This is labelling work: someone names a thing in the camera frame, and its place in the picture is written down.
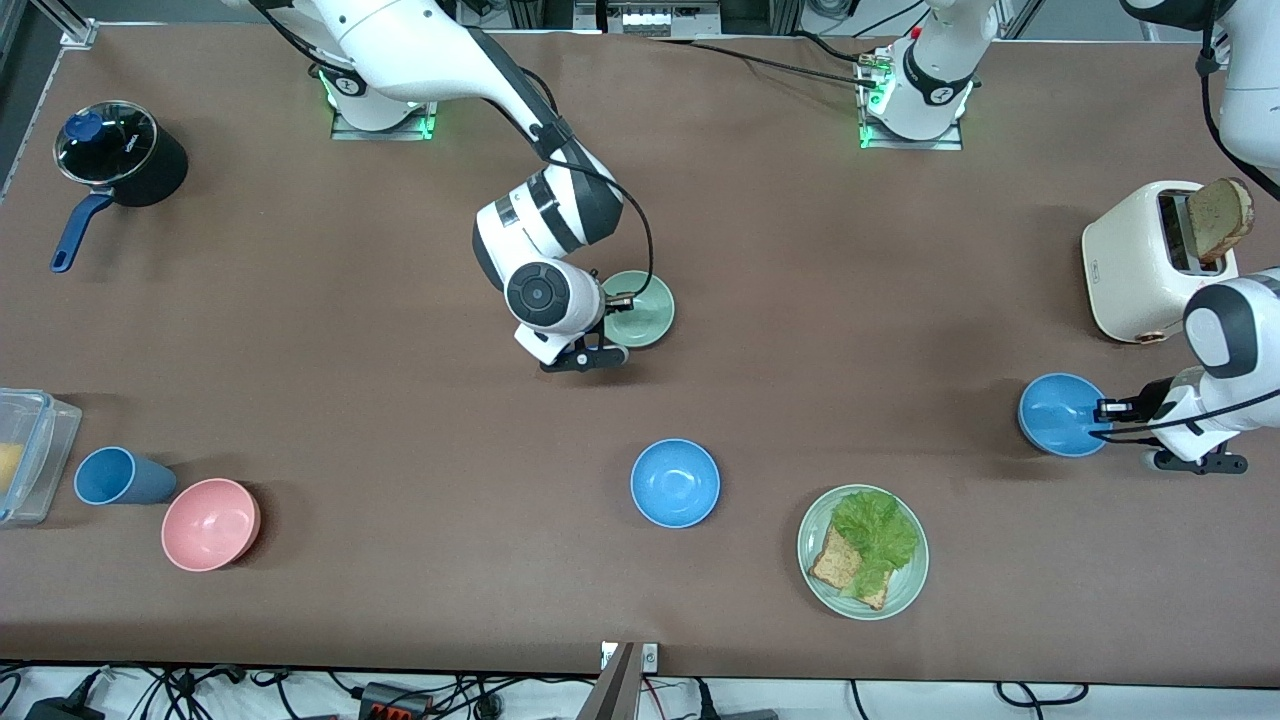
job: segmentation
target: clear plastic container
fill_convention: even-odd
[[[0,388],[0,528],[49,515],[81,410],[38,389]]]

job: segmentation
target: black pot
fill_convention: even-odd
[[[113,202],[129,208],[155,205],[187,178],[187,151],[133,102],[111,100],[90,105],[63,124],[54,141],[54,159],[63,174],[87,184],[63,229],[49,269],[72,269],[90,219]]]

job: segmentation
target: pink bowl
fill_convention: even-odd
[[[233,562],[253,541],[261,516],[244,486],[225,478],[200,480],[182,491],[160,528],[169,561],[192,573]]]

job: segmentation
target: blue lid knob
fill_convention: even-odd
[[[76,142],[91,142],[102,135],[102,115],[84,113],[83,115],[67,118],[67,123],[63,124],[63,132]]]

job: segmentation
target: toast slice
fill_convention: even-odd
[[[1243,182],[1220,178],[1187,199],[1201,263],[1217,261],[1253,229],[1253,196]]]
[[[832,525],[827,528],[827,537],[822,541],[822,552],[818,553],[818,557],[814,557],[813,568],[809,568],[809,574],[840,591],[854,582],[854,575],[858,574],[861,564],[863,556]],[[883,610],[884,598],[888,596],[888,578],[891,574],[892,570],[884,573],[884,585],[881,587],[878,593],[855,600],[867,603],[872,610]]]

